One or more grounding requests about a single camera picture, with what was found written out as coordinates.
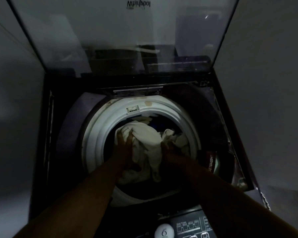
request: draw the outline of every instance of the white towel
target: white towel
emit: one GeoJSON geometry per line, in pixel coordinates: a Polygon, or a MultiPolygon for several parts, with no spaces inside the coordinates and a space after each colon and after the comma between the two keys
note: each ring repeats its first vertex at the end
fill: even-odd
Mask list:
{"type": "Polygon", "coordinates": [[[117,132],[122,130],[124,141],[126,142],[129,132],[132,130],[132,160],[141,167],[140,172],[126,170],[119,179],[118,184],[124,185],[137,183],[151,178],[155,182],[160,182],[159,168],[162,159],[160,143],[172,140],[173,143],[181,148],[181,151],[189,156],[188,140],[185,134],[174,136],[174,131],[166,129],[159,133],[154,128],[138,121],[132,121],[120,127],[115,132],[115,144],[117,145],[117,132]]]}

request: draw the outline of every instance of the gray wall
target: gray wall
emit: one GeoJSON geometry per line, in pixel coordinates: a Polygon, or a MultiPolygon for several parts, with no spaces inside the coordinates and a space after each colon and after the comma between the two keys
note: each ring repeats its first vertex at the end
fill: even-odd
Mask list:
{"type": "Polygon", "coordinates": [[[215,71],[259,183],[298,190],[298,0],[240,0],[215,71]]]}
{"type": "Polygon", "coordinates": [[[43,70],[5,0],[0,0],[0,238],[28,221],[43,70]]]}

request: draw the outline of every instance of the forearm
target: forearm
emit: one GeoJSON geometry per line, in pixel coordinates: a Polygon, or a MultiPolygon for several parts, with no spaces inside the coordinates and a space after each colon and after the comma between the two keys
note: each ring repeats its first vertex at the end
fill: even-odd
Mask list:
{"type": "Polygon", "coordinates": [[[116,180],[121,175],[122,166],[119,160],[109,159],[15,237],[93,237],[110,201],[116,180]]]}
{"type": "Polygon", "coordinates": [[[194,162],[182,171],[218,238],[298,237],[298,231],[240,190],[194,162]]]}

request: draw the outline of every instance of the washing machine top panel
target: washing machine top panel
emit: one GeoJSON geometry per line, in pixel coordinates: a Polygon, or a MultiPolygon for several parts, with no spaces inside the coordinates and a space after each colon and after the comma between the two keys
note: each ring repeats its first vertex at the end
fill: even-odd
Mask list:
{"type": "Polygon", "coordinates": [[[238,0],[8,0],[47,72],[212,68],[238,0]]]}

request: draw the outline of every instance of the washing machine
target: washing machine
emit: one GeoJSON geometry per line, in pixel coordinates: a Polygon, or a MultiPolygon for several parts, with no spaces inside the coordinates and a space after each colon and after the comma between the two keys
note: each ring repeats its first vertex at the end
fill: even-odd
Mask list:
{"type": "MultiPolygon", "coordinates": [[[[184,133],[188,158],[267,205],[213,68],[238,0],[7,1],[45,70],[30,219],[106,162],[115,130],[139,117],[184,133]]],[[[117,184],[96,236],[215,233],[178,178],[117,184]]]]}

